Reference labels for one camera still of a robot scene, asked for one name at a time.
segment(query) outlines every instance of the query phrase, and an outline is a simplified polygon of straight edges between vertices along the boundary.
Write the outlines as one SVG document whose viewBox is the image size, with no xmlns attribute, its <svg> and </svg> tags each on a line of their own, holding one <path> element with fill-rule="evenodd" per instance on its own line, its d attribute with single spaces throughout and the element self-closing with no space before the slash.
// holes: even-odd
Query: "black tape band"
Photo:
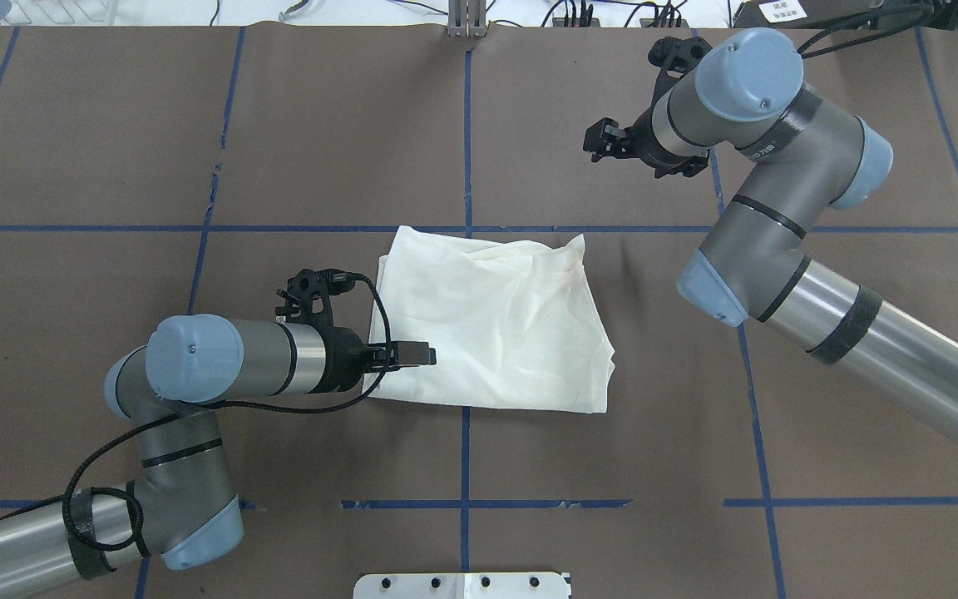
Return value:
<svg viewBox="0 0 958 599">
<path fill-rule="evenodd" d="M 125 493 L 130 494 L 130 496 L 136 496 L 136 481 L 128 481 L 128 484 L 125 485 Z M 132 507 L 132 504 L 125 503 L 128 507 L 128 521 L 136 522 L 136 509 Z M 133 530 L 136 534 L 136 549 L 140 550 L 140 555 L 143 557 L 150 556 L 150 550 L 146 546 L 146 541 L 143 538 L 143 531 Z"/>
<path fill-rule="evenodd" d="M 786 298 L 790 296 L 790 292 L 793 291 L 793 288 L 801 283 L 801 277 L 805 276 L 805 270 L 808 270 L 808 266 L 811 264 L 811 258 L 805 257 L 802 258 L 801 263 L 798 265 L 798 269 L 793 271 L 793 276 L 790 277 L 790 280 L 787 281 L 786 287 L 783 287 L 782 291 L 778 292 L 778 295 L 775 297 L 774 302 L 772 302 L 767 310 L 763 311 L 763 314 L 757 318 L 760 322 L 768 322 L 768 319 L 775 314 L 775 311 L 782 306 L 783 302 L 786 302 Z"/>
<path fill-rule="evenodd" d="M 273 395 L 278 395 L 283 392 L 283 390 L 288 387 L 288 384 L 294 380 L 294 370 L 298 368 L 298 345 L 294 342 L 294 335 L 290 334 L 290 331 L 286 329 L 286 326 L 283 323 L 276 323 L 280 325 L 280 328 L 283 330 L 283 334 L 286 334 L 286 340 L 290 344 L 290 368 L 286 369 L 286 379 L 283 379 L 283 386 L 280 387 Z"/>
<path fill-rule="evenodd" d="M 776 223 L 783 225 L 783 227 L 790 229 L 790 231 L 793 232 L 794 235 L 797 235 L 798 238 L 803 239 L 805 238 L 805 235 L 808 235 L 808 231 L 805 231 L 805 228 L 801 227 L 801 225 L 794 223 L 793 219 L 790 219 L 790 217 L 783 215 L 782 212 L 769 207 L 767 204 L 761 204 L 761 202 L 753 200 L 752 197 L 745 197 L 744 195 L 737 194 L 733 200 L 731 200 L 731 202 L 738 202 L 738 204 L 744 205 L 745 208 L 756 210 L 760 213 L 760 215 L 767 216 L 769 219 L 776 221 Z"/>
<path fill-rule="evenodd" d="M 837 323 L 837 328 L 821 344 L 809 349 L 808 353 L 823 364 L 835 364 L 867 334 L 871 323 L 875 322 L 875 317 L 878 316 L 879 308 L 881 296 L 860 285 L 856 300 L 845 312 L 841 322 Z"/>
<path fill-rule="evenodd" d="M 189 458 L 191 455 L 202 453 L 203 451 L 209 451 L 211 448 L 218 448 L 223 446 L 223 444 L 224 441 L 221 440 L 220 437 L 217 437 L 212 441 L 205 441 L 205 443 L 197 444 L 197 446 L 190 446 L 189 448 L 182 448 L 180 451 L 159 455 L 157 458 L 146 458 L 143 460 L 143 467 L 149 468 L 151 466 L 160 466 L 162 463 L 175 462 L 176 459 Z"/>
<path fill-rule="evenodd" d="M 746 148 L 738 148 L 738 151 L 753 162 L 775 156 L 776 153 L 786 149 L 805 130 L 821 105 L 822 98 L 805 85 L 798 92 L 798 97 L 793 98 L 790 106 L 786 107 L 786 111 L 783 111 L 778 121 L 775 121 L 775 124 L 771 125 L 771 128 L 767 129 L 756 143 Z"/>
<path fill-rule="evenodd" d="M 91 514 L 91 489 L 72 496 L 72 521 L 76 523 L 77 531 L 90 538 L 95 538 L 95 518 Z M 106 562 L 106 555 L 98 549 L 88 547 L 77 541 L 72 535 L 65 535 L 69 542 L 69 554 L 72 555 L 72 565 L 84 580 L 96 579 L 113 572 Z"/>
</svg>

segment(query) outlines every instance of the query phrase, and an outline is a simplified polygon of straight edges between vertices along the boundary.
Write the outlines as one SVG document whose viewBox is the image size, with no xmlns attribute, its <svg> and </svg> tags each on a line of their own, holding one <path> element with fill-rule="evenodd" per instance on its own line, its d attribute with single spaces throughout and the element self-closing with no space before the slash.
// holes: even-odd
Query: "metal bracket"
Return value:
<svg viewBox="0 0 958 599">
<path fill-rule="evenodd" d="M 449 0 L 449 37 L 486 37 L 486 0 Z"/>
<path fill-rule="evenodd" d="M 571 575 L 558 572 L 468 572 L 367 575 L 353 599 L 570 599 Z"/>
</svg>

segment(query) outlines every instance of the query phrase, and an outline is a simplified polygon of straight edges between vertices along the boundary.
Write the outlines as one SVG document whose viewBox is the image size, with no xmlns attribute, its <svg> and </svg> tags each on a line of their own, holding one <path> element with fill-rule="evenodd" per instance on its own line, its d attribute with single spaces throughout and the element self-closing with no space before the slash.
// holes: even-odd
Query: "black cable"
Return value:
<svg viewBox="0 0 958 599">
<path fill-rule="evenodd" d="M 424 7 L 428 11 L 437 12 L 437 14 L 449 16 L 449 12 L 441 10 L 441 8 L 429 7 L 427 4 L 422 4 L 420 2 L 413 2 L 413 0 L 387 0 L 388 2 L 394 2 L 395 4 L 413 4 L 414 7 Z"/>
<path fill-rule="evenodd" d="M 623 27 L 630 27 L 631 20 L 635 18 L 635 15 L 638 14 L 638 11 L 642 10 L 642 7 L 653 7 L 654 16 L 655 11 L 660 10 L 660 7 L 657 7 L 657 3 L 655 2 L 639 2 L 638 4 L 635 4 L 635 10 L 630 12 L 630 16 L 627 17 L 627 22 L 623 23 Z"/>
<path fill-rule="evenodd" d="M 49 497 L 47 499 L 43 499 L 42 501 L 37 501 L 32 505 L 26 505 L 26 507 L 15 509 L 15 511 L 9 512 L 5 516 L 0 516 L 0 520 L 5 520 L 7 518 L 12 518 L 14 516 L 20 516 L 22 514 L 27 514 L 28 512 L 34 512 L 35 509 L 38 509 L 41 507 L 48 507 L 48 505 L 52 505 L 54 503 L 57 503 L 58 501 L 61 501 L 63 497 L 65 496 L 61 496 L 61 494 L 58 494 L 58 496 L 56 497 Z"/>
<path fill-rule="evenodd" d="M 360 280 L 364 284 L 368 285 L 369 291 L 372 291 L 372 300 L 376 303 L 376 307 L 379 308 L 379 315 L 383 318 L 383 336 L 387 339 L 387 342 L 391 342 L 391 320 L 387 316 L 387 308 L 383 307 L 383 299 L 379 296 L 379 292 L 376 291 L 376 285 L 372 283 L 370 278 L 359 274 L 359 273 L 349 273 L 354 280 Z M 342 402 L 341 404 L 336 404 L 327 407 L 285 407 L 278 406 L 273 404 L 262 404 L 258 402 L 240 402 L 235 401 L 234 399 L 221 399 L 219 402 L 213 402 L 206 404 L 205 406 L 209 409 L 221 409 L 225 407 L 248 407 L 253 409 L 263 409 L 266 412 L 279 412 L 279 413 L 332 413 L 338 412 L 339 410 L 346 409 L 350 406 L 354 406 L 358 403 L 361 403 L 363 399 L 367 398 L 373 391 L 376 390 L 376 387 L 379 387 L 379 384 L 383 381 L 383 376 L 387 375 L 387 371 L 391 367 L 391 354 L 389 352 L 385 353 L 383 356 L 383 370 L 379 371 L 379 374 L 376 375 L 376 379 L 370 384 L 368 389 L 358 395 L 356 398 L 350 399 L 348 402 Z"/>
<path fill-rule="evenodd" d="M 102 458 L 102 455 L 109 452 L 112 448 L 119 446 L 119 444 L 124 443 L 126 440 L 131 439 L 132 437 L 138 435 L 138 433 L 144 433 L 149 431 L 150 428 L 156 428 L 156 426 L 161 426 L 162 424 L 168 424 L 174 420 L 179 420 L 180 415 L 178 413 L 171 413 L 164 418 L 158 418 L 155 421 L 147 422 L 141 426 L 136 426 L 136 428 L 131 429 L 131 431 L 123 433 L 123 435 L 117 437 L 117 439 L 111 440 L 109 443 L 104 444 L 101 448 L 98 448 L 90 456 L 87 456 L 87 459 L 83 460 L 83 463 L 80 463 L 80 467 L 77 468 L 76 472 L 72 474 L 72 478 L 69 480 L 68 486 L 65 486 L 65 492 L 62 494 L 62 520 L 65 523 L 65 531 L 69 536 L 75 538 L 77 541 L 84 543 L 91 549 L 98 549 L 99 551 L 118 551 L 123 548 L 128 547 L 131 543 L 136 542 L 138 535 L 143 532 L 143 507 L 140 505 L 140 502 L 136 499 L 136 496 L 132 493 L 122 492 L 120 489 L 114 489 L 109 487 L 94 487 L 91 489 L 91 494 L 109 494 L 109 496 L 117 497 L 122 499 L 128 504 L 129 512 L 133 512 L 136 515 L 136 518 L 132 520 L 132 534 L 128 535 L 128 538 L 122 542 L 98 542 L 96 539 L 91 538 L 80 532 L 77 528 L 76 521 L 72 519 L 72 494 L 77 490 L 77 484 L 80 484 L 80 477 L 83 477 L 84 471 L 95 462 L 96 459 Z"/>
<path fill-rule="evenodd" d="M 867 37 L 852 39 L 851 42 L 844 42 L 844 44 L 833 45 L 822 50 L 815 50 L 814 52 L 805 52 L 805 50 L 811 48 L 817 44 L 817 42 L 820 42 L 825 37 L 829 37 L 829 35 L 832 35 L 837 31 L 856 29 L 856 27 L 862 27 L 864 23 L 868 22 L 868 20 L 878 19 L 879 17 L 890 15 L 900 15 L 904 14 L 904 12 L 919 12 L 920 16 L 916 20 L 912 20 L 912 22 L 902 24 L 902 26 L 894 27 L 893 29 L 882 31 L 881 33 L 876 33 L 875 35 L 867 35 Z M 801 58 L 821 57 L 822 54 L 836 52 L 837 50 L 851 48 L 852 46 L 859 46 L 860 44 L 867 44 L 867 42 L 874 42 L 875 39 L 882 39 L 884 37 L 889 37 L 890 35 L 896 35 L 897 33 L 901 33 L 901 31 L 907 31 L 912 27 L 920 26 L 921 24 L 927 22 L 932 15 L 934 15 L 934 7 L 932 7 L 927 0 L 920 0 L 920 3 L 908 5 L 908 7 L 879 8 L 877 11 L 864 12 L 862 15 L 849 17 L 848 19 L 843 20 L 843 22 L 832 24 L 830 27 L 826 27 L 826 29 L 813 35 L 813 37 L 810 37 L 808 41 L 804 42 L 798 48 L 798 53 L 801 54 Z"/>
<path fill-rule="evenodd" d="M 556 10 L 556 7 L 559 7 L 563 2 L 564 0 L 556 0 L 554 5 L 552 5 L 552 7 L 549 7 L 549 11 L 546 12 L 546 16 L 544 19 L 542 19 L 542 24 L 540 24 L 539 27 L 544 27 L 545 23 L 549 22 L 549 17 L 552 16 L 552 12 L 554 12 Z"/>
</svg>

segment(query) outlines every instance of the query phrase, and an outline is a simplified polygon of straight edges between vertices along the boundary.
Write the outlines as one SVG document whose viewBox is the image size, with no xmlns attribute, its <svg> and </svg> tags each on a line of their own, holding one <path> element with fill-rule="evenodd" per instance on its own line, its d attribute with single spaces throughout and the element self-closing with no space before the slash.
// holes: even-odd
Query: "label sticker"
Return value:
<svg viewBox="0 0 958 599">
<path fill-rule="evenodd" d="M 795 22 L 808 16 L 798 0 L 778 0 L 760 4 L 760 12 L 768 22 Z"/>
</svg>

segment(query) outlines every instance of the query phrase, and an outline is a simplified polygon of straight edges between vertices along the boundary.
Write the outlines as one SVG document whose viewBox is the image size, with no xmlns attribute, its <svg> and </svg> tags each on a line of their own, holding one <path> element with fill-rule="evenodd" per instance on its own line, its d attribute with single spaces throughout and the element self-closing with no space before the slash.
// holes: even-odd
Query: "white cloth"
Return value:
<svg viewBox="0 0 958 599">
<path fill-rule="evenodd" d="M 379 261 L 377 288 L 391 336 L 427 341 L 437 365 L 388 373 L 373 397 L 604 413 L 613 349 L 583 250 L 582 235 L 551 250 L 398 228 Z M 375 306 L 372 318 L 370 341 L 381 342 Z"/>
</svg>

